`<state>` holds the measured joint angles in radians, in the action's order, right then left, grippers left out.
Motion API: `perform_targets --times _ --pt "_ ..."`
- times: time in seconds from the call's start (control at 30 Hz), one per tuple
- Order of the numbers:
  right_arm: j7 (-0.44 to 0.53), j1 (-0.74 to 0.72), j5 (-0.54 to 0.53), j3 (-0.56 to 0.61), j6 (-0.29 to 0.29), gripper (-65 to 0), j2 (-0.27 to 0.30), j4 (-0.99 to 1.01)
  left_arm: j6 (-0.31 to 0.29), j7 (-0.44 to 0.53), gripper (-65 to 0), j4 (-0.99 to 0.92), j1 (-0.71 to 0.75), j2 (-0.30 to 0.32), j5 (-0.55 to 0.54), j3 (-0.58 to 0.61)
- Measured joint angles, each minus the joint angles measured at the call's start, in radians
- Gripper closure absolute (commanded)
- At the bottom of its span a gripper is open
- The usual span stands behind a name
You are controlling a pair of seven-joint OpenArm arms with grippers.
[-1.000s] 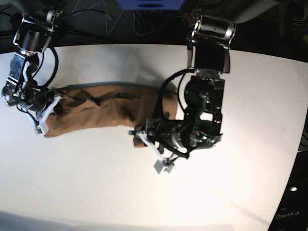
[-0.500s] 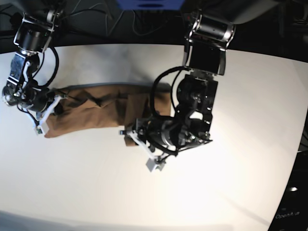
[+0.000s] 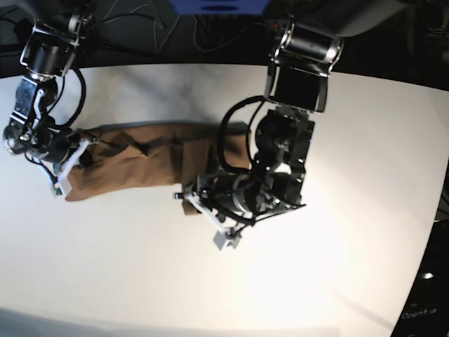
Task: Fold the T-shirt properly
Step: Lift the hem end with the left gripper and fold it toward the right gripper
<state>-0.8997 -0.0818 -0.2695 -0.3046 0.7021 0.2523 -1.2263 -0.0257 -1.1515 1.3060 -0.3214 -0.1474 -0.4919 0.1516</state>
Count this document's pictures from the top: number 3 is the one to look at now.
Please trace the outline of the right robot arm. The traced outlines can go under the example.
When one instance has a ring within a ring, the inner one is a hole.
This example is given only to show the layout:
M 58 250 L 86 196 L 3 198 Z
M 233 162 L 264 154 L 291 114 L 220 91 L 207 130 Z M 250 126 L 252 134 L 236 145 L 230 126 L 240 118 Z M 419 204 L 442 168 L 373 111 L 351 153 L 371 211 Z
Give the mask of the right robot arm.
M 2 1 L 32 16 L 34 24 L 20 55 L 26 69 L 15 92 L 15 104 L 4 128 L 2 143 L 15 156 L 38 166 L 55 196 L 72 191 L 70 171 L 83 161 L 92 137 L 72 129 L 86 100 L 86 81 L 76 59 L 88 36 L 94 1 Z M 81 95 L 73 115 L 63 124 L 51 116 L 62 95 L 57 80 L 72 70 Z

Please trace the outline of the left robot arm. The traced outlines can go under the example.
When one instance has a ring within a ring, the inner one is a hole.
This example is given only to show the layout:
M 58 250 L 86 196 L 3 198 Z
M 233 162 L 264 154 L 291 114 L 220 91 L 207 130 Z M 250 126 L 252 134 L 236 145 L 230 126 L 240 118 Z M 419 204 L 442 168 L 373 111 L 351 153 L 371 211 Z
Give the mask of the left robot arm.
M 302 1 L 278 21 L 269 53 L 264 93 L 233 105 L 217 130 L 218 167 L 198 175 L 177 194 L 214 225 L 219 249 L 236 247 L 242 232 L 262 220 L 301 209 L 305 162 L 315 124 L 322 113 L 328 80 L 347 37 L 367 32 L 408 6 L 407 1 Z M 250 121 L 245 144 L 249 168 L 225 157 L 229 120 L 248 106 L 271 108 Z

